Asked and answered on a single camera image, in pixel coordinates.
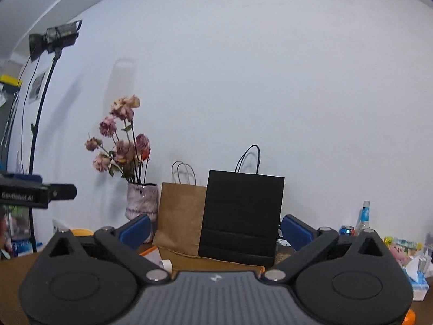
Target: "tripod pole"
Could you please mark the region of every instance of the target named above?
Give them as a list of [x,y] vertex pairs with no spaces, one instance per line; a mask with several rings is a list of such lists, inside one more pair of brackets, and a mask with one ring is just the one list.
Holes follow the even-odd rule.
[[[31,130],[33,133],[32,137],[32,148],[30,150],[30,164],[29,164],[29,174],[33,174],[33,164],[35,161],[35,149],[36,149],[36,137],[38,136],[39,122],[41,119],[42,107],[44,105],[45,95],[47,94],[48,84],[53,75],[54,67],[57,64],[57,60],[61,56],[61,49],[55,50],[55,56],[53,58],[53,63],[51,69],[48,73],[47,81],[45,82],[44,91],[42,92],[41,101],[39,102],[38,114],[36,115],[35,124],[32,123]],[[36,253],[36,238],[35,238],[35,228],[33,225],[33,210],[29,208],[29,225],[30,225],[30,243],[32,244],[33,253]]]

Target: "pink toy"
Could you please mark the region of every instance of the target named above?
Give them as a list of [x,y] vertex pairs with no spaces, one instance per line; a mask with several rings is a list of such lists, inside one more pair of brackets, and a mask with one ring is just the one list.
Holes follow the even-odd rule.
[[389,251],[400,264],[400,266],[404,267],[411,259],[406,255],[403,248],[397,246],[395,244],[391,244],[389,246]]

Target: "light stand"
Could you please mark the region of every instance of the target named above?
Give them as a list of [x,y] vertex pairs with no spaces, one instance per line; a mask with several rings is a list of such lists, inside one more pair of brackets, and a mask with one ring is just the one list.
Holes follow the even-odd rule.
[[[45,82],[44,91],[42,92],[41,101],[39,102],[38,114],[36,115],[35,124],[32,123],[32,148],[30,150],[30,164],[29,164],[29,174],[33,174],[33,164],[35,162],[35,149],[36,149],[36,137],[38,136],[39,122],[41,119],[42,107],[44,106],[45,95],[47,94],[48,84],[50,83],[51,76],[53,75],[54,67],[57,64],[57,60],[61,56],[61,48],[55,49],[55,56],[53,58],[53,63],[51,64],[50,71],[48,73],[47,81]],[[35,238],[35,227],[33,225],[33,209],[29,208],[29,225],[30,225],[30,243],[32,244],[33,253],[36,253],[36,238]]]
[[[48,73],[47,81],[45,82],[44,91],[42,92],[41,101],[39,102],[38,114],[36,115],[35,124],[32,123],[31,130],[33,134],[32,148],[30,150],[30,164],[29,174],[33,174],[33,164],[35,161],[35,149],[36,149],[36,137],[39,131],[39,122],[41,119],[42,107],[44,105],[45,95],[47,94],[48,84],[50,83],[51,76],[53,75],[54,67],[57,64],[57,60],[61,56],[61,51],[64,47],[75,44],[75,40],[78,38],[78,31],[81,28],[82,20],[74,21],[65,25],[59,25],[57,27],[48,28],[44,35],[41,34],[30,34],[29,35],[29,46],[30,46],[30,58],[32,61],[36,60],[42,55],[44,51],[49,54],[54,52],[53,63]],[[35,228],[33,225],[33,211],[29,208],[29,225],[30,225],[30,243],[32,244],[33,253],[36,252],[36,238]]]

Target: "flower vase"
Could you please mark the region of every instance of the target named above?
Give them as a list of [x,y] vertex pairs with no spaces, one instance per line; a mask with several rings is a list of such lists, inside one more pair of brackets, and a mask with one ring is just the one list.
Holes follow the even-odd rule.
[[152,222],[150,236],[144,241],[149,243],[153,240],[158,218],[158,186],[154,183],[128,183],[125,216],[132,220],[141,214],[147,214]]

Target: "plastic bottle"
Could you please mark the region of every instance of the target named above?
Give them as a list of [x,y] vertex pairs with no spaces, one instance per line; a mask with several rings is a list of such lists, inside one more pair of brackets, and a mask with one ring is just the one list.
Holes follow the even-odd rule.
[[361,212],[361,218],[359,220],[359,223],[355,227],[356,236],[359,235],[359,233],[365,228],[370,228],[369,219],[370,219],[370,202],[364,201],[362,212]]

